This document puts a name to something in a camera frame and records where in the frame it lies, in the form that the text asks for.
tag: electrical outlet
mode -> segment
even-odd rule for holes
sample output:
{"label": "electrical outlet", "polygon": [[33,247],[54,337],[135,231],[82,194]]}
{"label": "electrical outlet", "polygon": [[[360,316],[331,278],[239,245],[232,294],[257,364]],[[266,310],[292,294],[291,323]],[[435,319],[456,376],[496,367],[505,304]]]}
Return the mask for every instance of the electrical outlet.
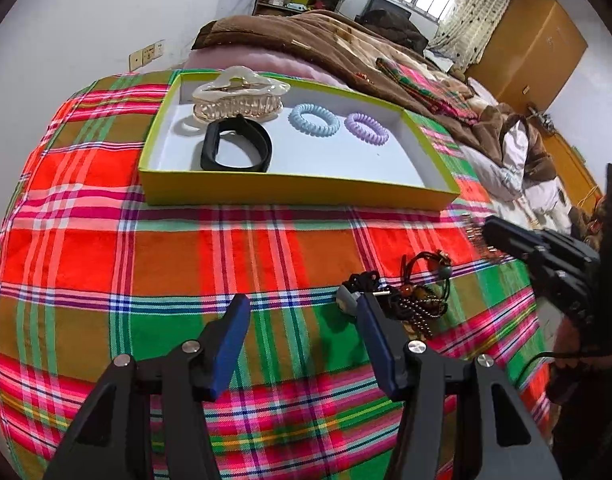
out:
{"label": "electrical outlet", "polygon": [[153,59],[155,59],[155,44],[147,46],[142,50],[142,66],[148,65]]}
{"label": "electrical outlet", "polygon": [[137,50],[128,57],[129,72],[135,72],[135,70],[144,66],[144,56],[142,52],[142,50]]}
{"label": "electrical outlet", "polygon": [[158,41],[155,43],[155,56],[153,59],[157,59],[158,57],[162,57],[164,55],[164,40]]}

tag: plaid pattern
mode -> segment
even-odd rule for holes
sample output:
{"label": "plaid pattern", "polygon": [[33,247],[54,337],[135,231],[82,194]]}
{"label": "plaid pattern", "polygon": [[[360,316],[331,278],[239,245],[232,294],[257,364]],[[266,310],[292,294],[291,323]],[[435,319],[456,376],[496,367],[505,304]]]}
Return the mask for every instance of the plaid pattern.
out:
{"label": "plaid pattern", "polygon": [[[432,346],[493,355],[510,378],[542,349],[524,267],[480,260],[461,224],[491,213],[451,137],[414,116],[461,196],[441,213],[370,208],[149,207],[145,133],[175,73],[113,76],[75,94],[31,154],[0,234],[0,423],[23,478],[39,479],[110,360],[158,356],[197,336],[235,292],[251,326],[229,391],[207,409],[224,478],[383,477],[401,407],[382,395],[355,327],[332,303],[352,272],[397,283],[401,255],[454,261]],[[425,267],[415,279],[431,282]],[[545,367],[522,398],[547,420]],[[454,400],[446,401],[454,424]],[[154,464],[166,478],[161,408]],[[451,448],[440,475],[449,475]]]}
{"label": "plaid pattern", "polygon": [[476,124],[478,115],[470,108],[465,99],[444,85],[430,81],[416,70],[395,63],[385,57],[379,57],[377,68],[419,100],[433,114],[443,114],[465,124]]}

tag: hand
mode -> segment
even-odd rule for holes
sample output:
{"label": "hand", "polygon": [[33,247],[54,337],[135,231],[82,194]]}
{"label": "hand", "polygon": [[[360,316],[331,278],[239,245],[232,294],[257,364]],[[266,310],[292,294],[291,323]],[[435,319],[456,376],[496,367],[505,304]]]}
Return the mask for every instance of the hand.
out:
{"label": "hand", "polygon": [[[579,330],[577,330],[577,328],[573,326],[573,323],[564,316],[560,327],[557,329],[553,351],[566,354],[575,353],[579,352],[580,345]],[[580,361],[590,365],[595,370],[612,368],[612,355],[608,357],[583,357],[581,359],[555,359],[555,366],[557,368],[564,368],[566,366],[575,368]]]}

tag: patterned curtain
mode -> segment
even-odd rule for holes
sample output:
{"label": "patterned curtain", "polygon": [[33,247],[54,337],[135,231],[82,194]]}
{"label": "patterned curtain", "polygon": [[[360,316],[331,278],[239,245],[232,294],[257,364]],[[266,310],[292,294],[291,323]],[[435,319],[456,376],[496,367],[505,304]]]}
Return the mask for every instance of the patterned curtain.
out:
{"label": "patterned curtain", "polygon": [[461,70],[478,63],[510,0],[455,0],[428,48],[449,57]]}

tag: spiral hair tie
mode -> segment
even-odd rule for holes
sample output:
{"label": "spiral hair tie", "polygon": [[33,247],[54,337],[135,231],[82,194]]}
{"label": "spiral hair tie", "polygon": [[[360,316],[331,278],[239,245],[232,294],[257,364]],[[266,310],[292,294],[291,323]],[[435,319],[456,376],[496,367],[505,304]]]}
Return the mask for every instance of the spiral hair tie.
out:
{"label": "spiral hair tie", "polygon": [[[304,114],[317,116],[325,120],[328,126],[319,126],[318,124],[311,123],[302,117]],[[311,104],[297,105],[288,116],[288,121],[296,130],[315,137],[330,137],[335,135],[341,127],[339,119],[337,119],[335,114],[329,112],[326,108]]]}
{"label": "spiral hair tie", "polygon": [[[390,132],[386,128],[365,114],[350,114],[344,121],[344,124],[355,137],[375,146],[385,144],[390,136]],[[372,131],[364,128],[362,124],[368,126]]]}

